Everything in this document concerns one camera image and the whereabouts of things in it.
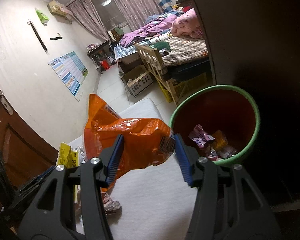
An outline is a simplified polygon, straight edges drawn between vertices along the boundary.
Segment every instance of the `ceiling light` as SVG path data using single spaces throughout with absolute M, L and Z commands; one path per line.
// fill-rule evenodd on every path
M 112 2 L 112 0 L 106 0 L 106 1 L 104 1 L 101 5 L 102 6 L 106 6 L 106 5 L 108 5 L 109 3 L 111 3 Z

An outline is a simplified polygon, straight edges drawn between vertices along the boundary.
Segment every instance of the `white floor tile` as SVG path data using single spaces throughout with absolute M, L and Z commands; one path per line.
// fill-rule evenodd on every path
M 106 89 L 98 93 L 98 96 L 100 96 L 104 101 L 109 103 L 123 94 L 126 94 L 126 90 L 124 89 L 124 84 L 122 83 L 121 80 L 118 80 L 111 86 L 107 87 Z
M 136 98 L 128 92 L 128 99 L 131 106 L 144 98 L 150 98 L 156 106 L 166 100 L 156 82 L 143 90 Z
M 123 95 L 119 96 L 115 100 L 108 103 L 111 108 L 116 111 L 118 114 L 123 110 L 126 110 L 130 107 L 127 94 L 124 93 Z
M 103 71 L 102 75 L 100 75 L 97 94 L 102 92 L 112 84 L 116 83 L 118 80 L 120 80 L 118 73 L 119 68 L 117 66 L 112 66 L 108 70 Z
M 163 118 L 163 121 L 169 125 L 170 117 L 177 108 L 174 102 L 168 103 L 166 100 L 164 100 L 162 103 L 157 105 L 157 108 Z

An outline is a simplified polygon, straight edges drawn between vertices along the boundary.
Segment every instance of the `yellow package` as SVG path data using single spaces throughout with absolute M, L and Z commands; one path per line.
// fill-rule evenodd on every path
M 132 169 L 164 163 L 174 150 L 171 128 L 160 119 L 121 119 L 100 97 L 90 94 L 88 122 L 84 130 L 87 157 L 97 157 L 124 136 L 124 150 L 116 179 Z
M 219 151 L 224 146 L 228 145 L 228 140 L 222 131 L 220 131 L 220 130 L 216 131 L 215 133 L 212 134 L 212 137 L 214 137 L 216 139 L 212 143 L 212 147 L 215 149 L 215 151 Z
M 60 143 L 56 166 L 63 164 L 68 169 L 79 165 L 79 153 L 72 151 L 71 147 L 65 143 Z M 77 185 L 74 185 L 74 202 L 78 202 Z

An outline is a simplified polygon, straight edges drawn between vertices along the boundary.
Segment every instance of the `small table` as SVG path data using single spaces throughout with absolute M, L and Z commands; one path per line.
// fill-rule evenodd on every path
M 109 41 L 105 41 L 101 44 L 99 44 L 97 47 L 95 47 L 93 50 L 91 51 L 88 51 L 87 52 L 87 56 L 89 58 L 91 58 L 91 60 L 93 61 L 93 63 L 95 64 L 96 66 L 96 70 L 98 70 L 98 72 L 100 74 L 102 74 L 101 70 L 100 70 L 100 67 L 98 66 L 98 64 L 96 63 L 95 59 L 97 57 L 99 57 L 101 60 L 106 60 L 108 62 L 109 65 L 111 65 L 112 62 L 109 62 L 109 59 L 108 57 L 110 56 L 110 45 L 109 45 Z

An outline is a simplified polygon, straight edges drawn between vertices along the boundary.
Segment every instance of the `pink blanket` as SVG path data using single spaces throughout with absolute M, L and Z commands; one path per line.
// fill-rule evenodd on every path
M 194 39 L 203 38 L 203 32 L 194 9 L 190 9 L 174 20 L 171 26 L 171 33 L 175 36 L 190 36 Z

